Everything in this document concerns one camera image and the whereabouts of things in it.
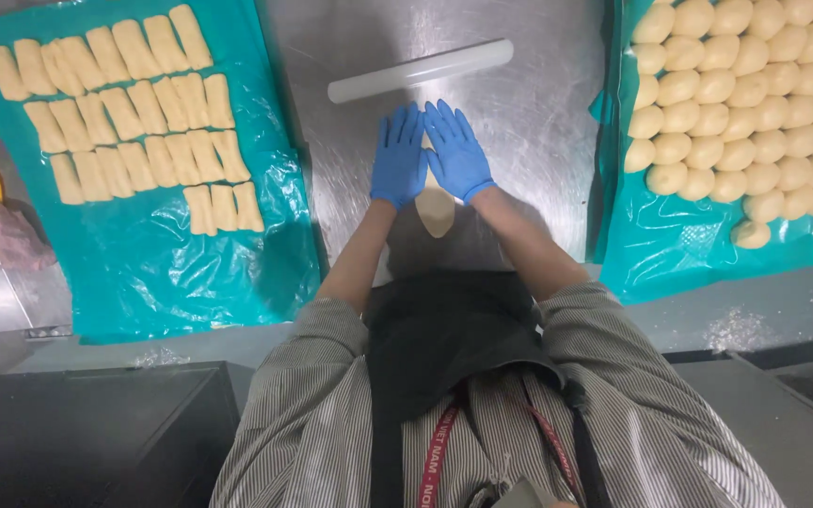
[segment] hand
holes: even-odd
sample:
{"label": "hand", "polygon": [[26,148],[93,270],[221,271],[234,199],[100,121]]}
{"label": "hand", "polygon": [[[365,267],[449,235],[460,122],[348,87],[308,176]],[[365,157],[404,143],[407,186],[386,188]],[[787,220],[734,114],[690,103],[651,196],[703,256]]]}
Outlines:
{"label": "hand", "polygon": [[488,159],[461,110],[455,115],[441,99],[437,109],[426,102],[425,132],[435,146],[434,152],[425,150],[428,166],[446,191],[469,203],[478,191],[497,186],[491,179]]}
{"label": "hand", "polygon": [[369,192],[373,200],[387,200],[400,210],[425,187],[428,156],[422,149],[423,116],[411,102],[408,110],[399,106],[390,122],[381,119]]}

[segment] plastic wrap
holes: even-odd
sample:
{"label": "plastic wrap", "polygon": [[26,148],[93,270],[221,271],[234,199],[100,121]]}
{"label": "plastic wrap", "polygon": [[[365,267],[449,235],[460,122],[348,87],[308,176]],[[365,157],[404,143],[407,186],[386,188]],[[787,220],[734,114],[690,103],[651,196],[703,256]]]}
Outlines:
{"label": "plastic wrap", "polygon": [[[181,3],[87,0],[32,7],[0,16],[0,44],[22,38],[45,43],[128,18],[142,23]],[[110,202],[62,204],[49,156],[40,152],[22,103],[0,93],[0,137],[62,264],[73,294],[74,331],[85,343],[289,321],[319,286],[303,177],[289,148],[255,7],[247,0],[186,3],[215,61],[199,73],[228,77],[264,233],[191,235],[181,186]]]}
{"label": "plastic wrap", "polygon": [[638,92],[630,38],[650,5],[651,0],[614,1],[619,13],[614,24],[614,38],[620,38],[614,45],[621,51],[619,79],[609,82],[597,104],[602,110],[611,108],[604,129],[618,139],[616,144],[603,142],[598,155],[603,177],[613,172],[617,181],[601,281],[624,304],[635,304],[719,280],[812,266],[813,217],[777,219],[769,224],[772,237],[765,247],[739,248],[730,241],[730,229],[743,218],[741,200],[688,202],[675,195],[659,196],[645,186],[647,171],[620,170],[631,142],[626,132]]}

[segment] gray striped shirt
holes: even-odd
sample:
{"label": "gray striped shirt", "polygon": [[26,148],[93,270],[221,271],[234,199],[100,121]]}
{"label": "gray striped shirt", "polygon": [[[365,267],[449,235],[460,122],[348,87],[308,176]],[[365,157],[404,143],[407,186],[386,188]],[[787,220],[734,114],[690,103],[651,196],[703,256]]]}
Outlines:
{"label": "gray striped shirt", "polygon": [[[674,373],[603,285],[564,288],[538,307],[545,351],[585,386],[585,421],[615,507],[782,506],[717,413]],[[294,336],[253,376],[212,506],[369,505],[367,336],[342,301],[326,298],[304,307]],[[470,380],[481,444],[461,412],[438,506],[464,506],[485,481],[512,484],[524,477],[557,499],[577,502],[535,421],[518,403],[524,400],[521,375],[485,373]],[[570,410],[534,376],[524,380],[575,464]],[[425,453],[450,402],[445,398],[403,425],[405,506],[416,504]]]}

